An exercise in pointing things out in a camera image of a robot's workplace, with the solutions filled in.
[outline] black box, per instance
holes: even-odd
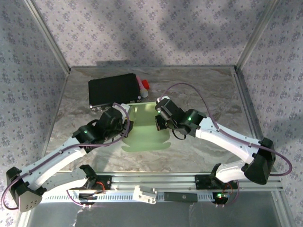
[[[92,111],[107,109],[113,103],[137,103],[140,100],[140,88],[134,73],[89,81],[89,107]]]

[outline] black joint housing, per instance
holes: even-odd
[[[160,113],[155,117],[157,129],[170,128],[182,135],[196,136],[196,130],[206,115],[194,109],[184,112],[170,99],[163,99],[156,104],[155,109]]]
[[[125,134],[124,137],[128,137],[129,132],[133,129],[134,126],[134,122],[133,121],[129,121],[129,129],[128,132]],[[126,132],[126,128],[127,128],[127,120],[124,121],[124,127],[122,129],[122,132],[120,133],[120,135],[123,135]]]
[[[195,175],[195,183],[196,183],[196,189],[197,190],[224,190],[226,189],[226,183],[223,183],[216,177],[216,172],[219,168],[221,163],[216,164],[213,167],[213,170],[209,175],[201,174],[201,175]],[[232,186],[233,189],[237,189],[238,185],[234,181],[230,181],[229,184]]]
[[[115,136],[125,132],[127,121],[122,123],[122,114],[115,108],[109,108],[103,112],[100,119],[92,120],[87,125],[83,125],[78,128],[72,134],[73,138],[76,138],[79,143],[104,143],[105,141],[114,138]],[[129,131],[133,128],[134,122],[130,121]],[[84,147],[87,153],[91,152],[96,147]]]
[[[17,177],[20,177],[21,171],[12,167],[6,172],[7,184],[12,183]],[[42,200],[42,195],[46,191],[40,187],[37,190],[28,188],[28,182],[23,179],[18,180],[9,190],[20,212],[26,212],[36,207]]]
[[[97,177],[96,172],[93,170],[93,168],[90,165],[81,165],[79,168],[85,172],[87,178]]]
[[[260,145],[274,149],[273,141],[268,138],[264,138]],[[266,184],[275,160],[276,155],[274,153],[259,148],[258,152],[254,154],[252,163],[246,164],[241,170],[250,181],[258,184]]]

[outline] white bracket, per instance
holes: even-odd
[[[160,97],[157,98],[157,103],[159,103],[160,101],[162,101],[163,99],[170,99],[168,96],[163,96],[162,99],[160,100]]]
[[[154,188],[144,186],[135,186],[133,193],[133,200],[139,202],[146,202],[149,204],[156,204],[157,191]]]
[[[228,164],[221,164],[216,171],[216,178],[223,183],[233,180],[246,179],[244,172],[241,170],[244,165],[245,162],[242,160]]]

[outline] silver surface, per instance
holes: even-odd
[[[146,186],[156,188],[158,192],[209,192],[209,190],[197,190],[195,175],[209,175],[210,173],[172,173],[172,172],[103,172],[97,173],[99,176],[112,176],[110,193],[115,192],[133,192],[135,186]],[[279,177],[270,176],[267,184],[260,185],[252,181],[240,180],[241,191],[282,191],[282,184]],[[96,190],[73,190],[75,193],[95,193]],[[221,192],[222,190],[211,190],[212,192]],[[66,192],[48,192],[44,198],[49,196],[65,196]]]
[[[240,192],[225,208],[210,202],[108,202],[100,208],[46,203],[32,211],[28,227],[279,227],[271,192]]]
[[[271,192],[276,211],[282,226],[296,226],[290,207],[286,200],[285,192],[272,191]]]
[[[106,192],[106,194],[100,193],[96,195],[95,200],[88,200],[88,202],[137,202],[133,200],[133,192]],[[195,192],[197,195],[198,202],[210,202],[214,201],[212,192]],[[74,200],[78,200],[78,194],[71,196]],[[156,202],[165,202],[164,192],[160,192],[155,196]],[[43,203],[50,202],[71,202],[70,198],[67,195],[52,195],[48,196],[43,200]]]
[[[67,140],[80,126],[101,113],[89,109],[88,81],[95,78],[134,72],[147,79],[151,89],[145,100],[155,101],[162,92],[178,82],[195,85],[203,94],[215,119],[222,125],[241,134],[250,135],[250,128],[241,101],[230,74],[230,68],[152,68],[152,69],[72,69],[50,138],[47,151],[54,150]],[[178,86],[168,91],[172,100],[184,110],[195,108],[206,112],[200,97],[186,86]],[[90,164],[96,172],[102,171],[178,171],[210,172],[217,163],[238,160],[235,155],[204,140],[188,137],[179,141],[170,135],[171,146],[162,151],[127,153],[121,149],[123,142],[97,148],[76,160],[64,170],[72,170],[82,164]]]

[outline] red wire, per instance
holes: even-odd
[[[100,185],[102,185],[102,187],[103,187],[103,191],[105,191],[105,186],[104,186],[104,184],[103,184],[102,182],[100,182],[100,181],[97,181],[96,183],[97,183],[97,184],[100,184]]]
[[[232,192],[230,193],[230,195],[232,195],[232,193],[233,193],[232,185],[230,183],[226,183],[226,186],[229,186],[231,188]]]

